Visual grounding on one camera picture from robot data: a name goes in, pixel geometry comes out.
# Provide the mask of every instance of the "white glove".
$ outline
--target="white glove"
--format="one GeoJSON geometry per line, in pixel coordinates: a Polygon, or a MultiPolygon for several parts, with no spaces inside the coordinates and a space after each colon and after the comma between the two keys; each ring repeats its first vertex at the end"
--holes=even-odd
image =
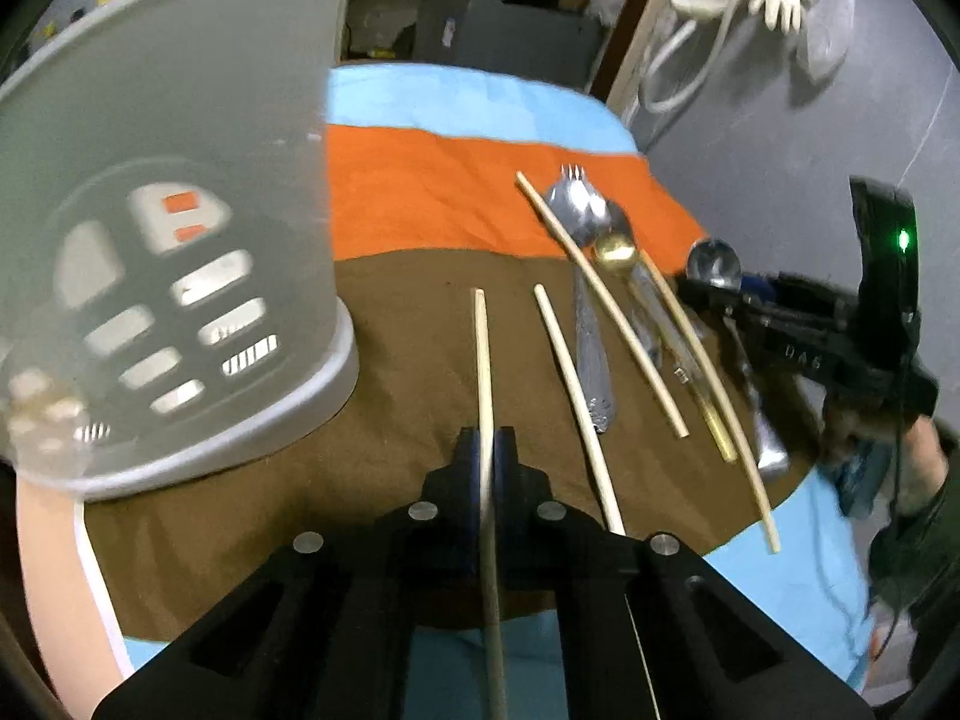
{"type": "Polygon", "coordinates": [[[768,29],[776,29],[776,22],[784,34],[799,32],[803,26],[803,4],[800,0],[750,0],[748,9],[754,15],[763,6],[763,21],[768,29]]]}

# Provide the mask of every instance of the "gold spoon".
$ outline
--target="gold spoon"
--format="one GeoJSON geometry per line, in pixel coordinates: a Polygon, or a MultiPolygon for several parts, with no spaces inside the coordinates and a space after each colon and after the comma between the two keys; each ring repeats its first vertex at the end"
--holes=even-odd
{"type": "Polygon", "coordinates": [[[661,320],[656,321],[658,314],[662,314],[662,312],[658,312],[654,307],[651,307],[650,299],[640,290],[637,279],[631,276],[640,259],[637,245],[629,236],[619,232],[611,232],[597,238],[593,244],[593,254],[601,269],[608,274],[622,278],[626,282],[634,300],[640,305],[643,312],[654,320],[656,328],[664,339],[664,344],[677,362],[675,372],[678,378],[683,384],[690,384],[693,397],[697,401],[700,412],[704,415],[704,422],[707,423],[707,428],[709,428],[713,442],[720,451],[720,456],[727,463],[733,463],[736,460],[733,440],[712,400],[710,400],[707,383],[704,381],[696,361],[683,345],[683,339],[680,338],[680,333],[674,327],[673,322],[670,322],[669,317],[661,316],[661,320]]]}

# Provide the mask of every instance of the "dark green sleeve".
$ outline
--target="dark green sleeve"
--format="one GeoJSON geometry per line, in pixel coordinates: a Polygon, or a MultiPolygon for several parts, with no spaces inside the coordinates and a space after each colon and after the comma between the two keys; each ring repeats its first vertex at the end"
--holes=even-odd
{"type": "Polygon", "coordinates": [[[937,497],[915,517],[890,526],[870,547],[874,591],[895,610],[908,610],[917,631],[910,676],[917,683],[960,623],[960,451],[937,497]]]}

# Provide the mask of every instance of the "white stripe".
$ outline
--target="white stripe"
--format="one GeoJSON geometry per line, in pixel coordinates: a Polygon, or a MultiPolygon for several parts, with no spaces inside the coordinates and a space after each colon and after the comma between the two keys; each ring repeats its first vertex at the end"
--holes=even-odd
{"type": "Polygon", "coordinates": [[[73,505],[73,535],[77,540],[77,555],[80,558],[80,567],[83,568],[83,576],[93,596],[93,603],[96,604],[117,667],[126,680],[133,674],[133,664],[130,653],[127,652],[127,645],[124,644],[123,634],[120,632],[120,623],[117,622],[110,594],[107,592],[107,583],[104,582],[104,575],[100,572],[100,564],[93,553],[93,545],[90,543],[90,536],[83,523],[83,501],[77,501],[73,505]]]}

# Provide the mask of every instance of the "light blue cloth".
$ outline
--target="light blue cloth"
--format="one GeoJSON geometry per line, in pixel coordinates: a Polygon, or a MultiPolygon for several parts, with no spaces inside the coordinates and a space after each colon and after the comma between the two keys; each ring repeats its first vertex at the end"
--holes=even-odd
{"type": "MultiPolygon", "coordinates": [[[[408,127],[445,136],[553,143],[575,151],[637,153],[616,116],[592,98],[547,84],[427,65],[360,65],[330,76],[328,119],[356,127],[408,127]]],[[[779,555],[754,524],[707,561],[853,688],[861,689],[872,620],[867,584],[833,486],[812,473],[775,509],[779,555]]],[[[556,614],[503,625],[511,717],[565,716],[556,614]]],[[[164,646],[126,640],[139,667],[164,646]]],[[[484,657],[478,632],[417,630],[406,716],[484,716],[484,657]]]]}

